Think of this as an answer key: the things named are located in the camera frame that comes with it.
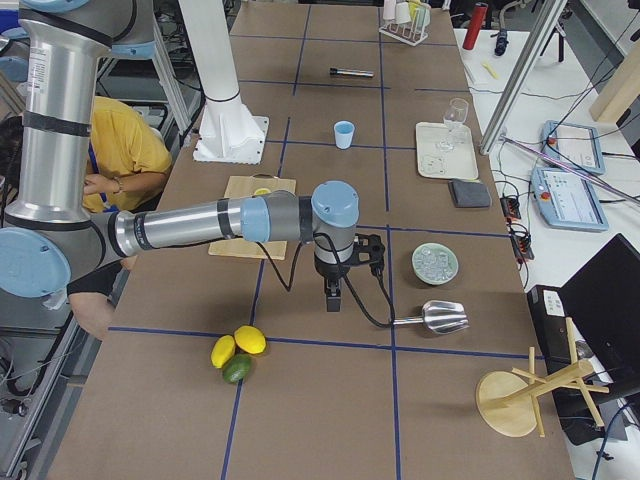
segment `cutting board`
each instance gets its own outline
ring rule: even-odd
[[[253,177],[229,177],[225,198],[251,197],[256,193],[267,193],[260,189],[268,189],[271,192],[286,190],[295,193],[296,181],[286,178],[253,176]],[[274,260],[284,260],[287,250],[287,242],[268,242],[265,248]],[[223,255],[228,257],[243,258],[267,258],[264,252],[253,242],[247,242],[241,238],[233,240],[221,240],[209,244],[209,255]]]

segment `white desk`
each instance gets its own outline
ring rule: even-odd
[[[466,34],[466,30],[456,30],[458,45]],[[528,37],[527,32],[509,32],[509,45],[502,57],[496,57],[493,53],[495,38],[490,35],[495,32],[481,31],[475,48],[472,51],[461,50],[465,64],[471,65],[471,71],[481,72],[482,79],[486,83],[471,83],[473,100],[484,132],[493,111],[498,103],[500,95],[481,92],[489,90],[502,92],[509,75],[513,70],[516,60],[522,51],[522,47]],[[498,78],[493,78],[486,71],[482,75],[483,68],[480,63],[488,61],[497,73]],[[606,70],[598,72],[595,80],[598,80]],[[564,62],[558,63],[557,40],[554,39],[547,48],[544,56],[540,58],[530,73],[523,92],[561,97],[576,94],[589,85],[589,78],[582,69],[577,58],[568,45],[565,44]],[[599,133],[612,132],[617,129],[615,125],[599,124],[589,115],[589,106],[597,98],[597,93],[592,91],[587,99],[569,116],[568,122],[593,125]],[[537,142],[540,140],[542,125],[546,120],[560,120],[571,107],[575,97],[562,100],[551,100],[520,95],[510,117],[507,120],[507,136],[523,142]],[[631,150],[620,132],[612,133],[600,139],[602,149],[606,152],[631,154]],[[514,175],[523,179],[529,179],[531,170],[536,164],[533,156],[518,150],[516,147],[506,145],[501,150],[498,144],[491,152],[491,164],[493,169],[499,169],[508,175]],[[603,179],[614,187],[630,193],[640,194],[640,164],[633,159],[606,157],[606,174]],[[505,180],[499,172],[494,173],[495,180]],[[527,182],[514,178],[506,180],[514,183],[520,193],[525,193]],[[498,183],[498,192],[505,187],[507,195],[513,194],[511,186]],[[614,199],[607,192],[596,188],[598,197]],[[536,284],[562,286],[582,265],[584,265],[611,237],[617,233],[623,233],[625,237],[640,250],[640,207],[629,202],[604,205],[604,212],[609,221],[610,228],[603,233],[574,232],[549,228],[541,217],[537,206],[529,202],[526,195],[520,197],[520,210],[522,224],[528,226],[532,234],[532,249],[535,260],[528,262],[528,281],[526,270],[523,268],[521,277],[525,289]],[[627,428],[628,442],[618,442],[609,439],[606,452],[615,457],[613,461],[601,461],[597,478],[599,480],[631,480],[638,478],[640,472],[640,432],[637,428]],[[571,454],[571,461],[576,477],[591,479],[593,467],[596,461],[596,452],[600,448],[601,441],[575,447],[567,441]]]

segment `blue cup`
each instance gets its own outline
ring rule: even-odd
[[[341,120],[333,126],[333,131],[336,134],[336,147],[346,150],[351,146],[353,133],[356,131],[353,123]]]

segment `yellow lemon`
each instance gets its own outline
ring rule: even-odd
[[[247,353],[262,353],[267,348],[264,333],[251,325],[243,325],[235,331],[233,336],[238,346]]]
[[[220,337],[211,350],[211,363],[216,368],[222,368],[236,353],[236,341],[231,335]]]

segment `lemon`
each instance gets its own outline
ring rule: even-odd
[[[234,355],[222,369],[222,378],[228,383],[238,383],[251,370],[251,356],[246,353]]]
[[[247,353],[262,353],[267,348],[264,333],[251,325],[243,325],[233,334],[238,346]]]
[[[211,350],[211,363],[216,368],[222,368],[236,353],[236,341],[231,335],[220,337]]]

